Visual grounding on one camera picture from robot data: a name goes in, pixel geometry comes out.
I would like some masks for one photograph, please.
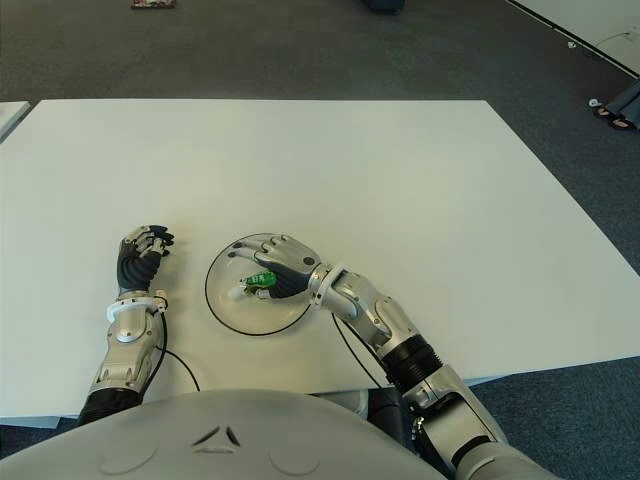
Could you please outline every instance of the table surface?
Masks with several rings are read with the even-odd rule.
[[[152,286],[205,389],[371,385],[327,312],[263,338],[212,317],[209,264],[264,231],[368,276],[467,379],[640,354],[638,276],[482,101],[45,101],[0,149],[0,416],[79,411],[147,223],[176,234]],[[148,396],[192,388],[167,358]]]

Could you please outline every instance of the shoe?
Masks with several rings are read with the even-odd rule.
[[[605,113],[600,113],[600,109],[604,109]],[[604,120],[615,120],[616,118],[618,118],[618,115],[616,115],[615,113],[611,113],[609,110],[607,110],[605,107],[596,107],[593,109],[593,116],[596,118],[602,118]]]
[[[624,125],[619,125],[615,123],[616,120],[618,120],[619,122],[624,122]],[[609,126],[614,130],[637,130],[638,129],[638,127],[636,127],[633,123],[631,123],[629,120],[626,120],[624,118],[615,118],[611,120],[611,123],[609,124]]]

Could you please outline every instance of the wire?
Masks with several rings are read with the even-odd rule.
[[[160,318],[162,319],[162,332],[164,333],[164,339],[162,340],[162,348],[160,349],[160,358],[158,359],[158,363],[156,363],[155,368],[151,372],[151,375],[149,375],[149,379],[147,380],[147,383],[145,383],[144,387],[142,387],[142,390],[140,390],[140,397],[143,397],[143,398],[144,398],[144,394],[147,393],[147,389],[149,388],[149,385],[151,385],[151,382],[153,382],[153,379],[156,377],[156,373],[158,373],[158,370],[160,370],[160,365],[162,365],[162,361],[164,360],[164,354],[167,351],[167,319],[164,316],[164,312],[160,312]]]
[[[353,348],[351,348],[351,345],[349,345],[349,342],[347,341],[347,338],[344,336],[344,333],[342,333],[342,329],[338,326],[338,320],[336,319],[336,316],[331,313],[331,318],[333,318],[333,324],[336,326],[336,329],[338,330],[338,333],[340,334],[340,336],[342,337],[342,341],[344,342],[344,344],[346,345],[347,349],[351,352],[351,355],[353,356],[353,358],[355,359],[356,362],[358,362],[358,365],[360,365],[360,368],[362,368],[362,370],[364,371],[364,373],[367,374],[367,376],[371,379],[371,381],[373,383],[375,383],[378,387],[378,390],[380,390],[382,392],[382,394],[387,397],[387,400],[389,400],[389,404],[387,404],[386,406],[395,406],[395,407],[400,407],[400,405],[397,402],[394,402],[391,397],[389,397],[389,395],[387,395],[387,393],[384,391],[384,388],[382,387],[382,385],[380,385],[380,383],[378,383],[378,381],[375,379],[375,377],[371,374],[371,372],[369,372],[369,370],[367,369],[367,367],[364,366],[364,364],[362,363],[362,361],[358,358],[358,355],[356,354],[356,352],[353,351]],[[351,331],[351,333],[367,348],[367,350],[369,351],[369,353],[372,353],[373,358],[376,359],[376,361],[378,362],[378,364],[380,364],[380,361],[378,360],[378,357],[375,356],[375,354],[373,354],[373,352],[371,351],[369,345],[367,345],[366,343],[364,343],[364,340],[362,340],[350,327],[349,325],[347,325],[347,328],[349,328],[349,330]]]
[[[160,351],[162,351],[161,347],[158,347],[156,345],[156,348]],[[193,384],[196,386],[196,390],[199,392],[200,391],[200,385],[198,385],[198,380],[196,380],[196,376],[193,374],[193,372],[191,371],[191,369],[189,368],[189,365],[186,364],[186,362],[184,360],[182,360],[176,353],[173,353],[171,350],[167,350],[165,348],[165,353],[168,355],[171,355],[173,358],[175,358],[176,360],[178,360],[182,366],[184,368],[186,368],[187,372],[189,372],[189,375],[191,375],[191,380],[193,380]]]
[[[380,366],[380,368],[382,369],[383,372],[386,372],[387,369],[384,367],[384,365],[382,364],[382,362],[380,361],[380,359],[378,358],[378,356],[376,355],[376,352],[373,351],[373,348],[371,348],[371,346],[365,342],[364,340],[362,340],[362,338],[360,338],[360,335],[358,335],[358,332],[355,331],[355,329],[349,325],[348,323],[345,323],[345,325],[347,326],[347,328],[351,331],[351,334],[356,337],[356,340],[358,340],[360,342],[360,344],[367,349],[367,351],[371,354],[371,356],[373,357],[373,359],[376,361],[376,363]]]
[[[167,310],[169,308],[169,300],[167,300],[164,297],[161,297],[160,295],[154,295],[153,298],[159,298],[160,300],[162,300],[164,302],[164,309]]]
[[[602,45],[604,42],[608,42],[609,40],[613,40],[614,38],[618,38],[618,37],[622,37],[624,35],[629,35],[631,32],[622,32],[622,33],[616,33],[615,35],[611,35],[610,37],[607,37],[603,40],[600,40],[598,43],[596,43],[594,45],[594,48],[598,48],[600,45]]]

